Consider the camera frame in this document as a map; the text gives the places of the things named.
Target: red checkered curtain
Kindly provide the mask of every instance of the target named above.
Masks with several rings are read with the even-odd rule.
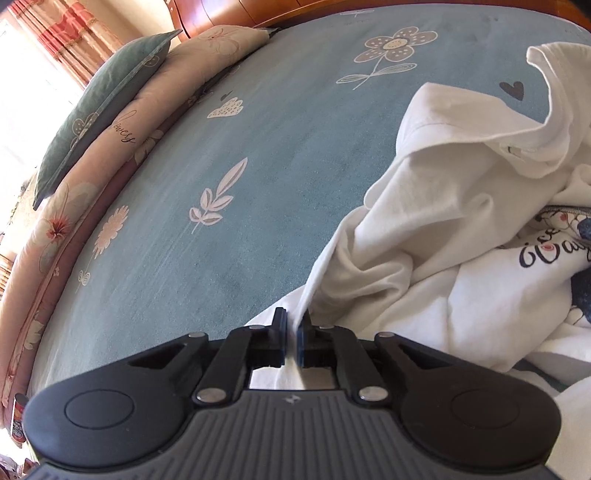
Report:
[[[17,0],[8,9],[82,86],[123,46],[74,0]]]

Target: pillowcase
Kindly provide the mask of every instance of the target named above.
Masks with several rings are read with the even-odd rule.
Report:
[[[168,54],[181,30],[138,38],[121,47],[90,80],[51,141],[39,166],[33,209],[52,195],[89,145],[134,99]]]

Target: metal rivet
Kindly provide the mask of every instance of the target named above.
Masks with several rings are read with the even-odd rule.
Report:
[[[197,393],[197,399],[203,403],[218,403],[226,399],[226,392],[221,388],[204,388]]]
[[[382,387],[365,387],[359,390],[359,397],[365,401],[382,401],[388,397],[388,390]]]

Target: wooden headboard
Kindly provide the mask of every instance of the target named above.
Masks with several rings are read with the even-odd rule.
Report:
[[[434,3],[434,0],[165,0],[181,40],[214,25],[289,27],[353,9]],[[438,3],[519,7],[562,17],[591,30],[591,22],[569,0],[439,0]]]

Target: blue fabric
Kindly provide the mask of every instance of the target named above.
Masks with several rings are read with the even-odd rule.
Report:
[[[98,225],[41,341],[33,391],[187,332],[221,338],[244,324],[306,281],[394,158],[423,83],[494,95],[542,122],[547,88],[525,53],[552,41],[591,35],[471,5],[347,12],[276,34],[177,123]]]
[[[137,38],[115,52],[95,73],[47,148],[39,166],[33,209],[55,193],[90,144],[156,73],[166,59],[170,41],[180,32]]]

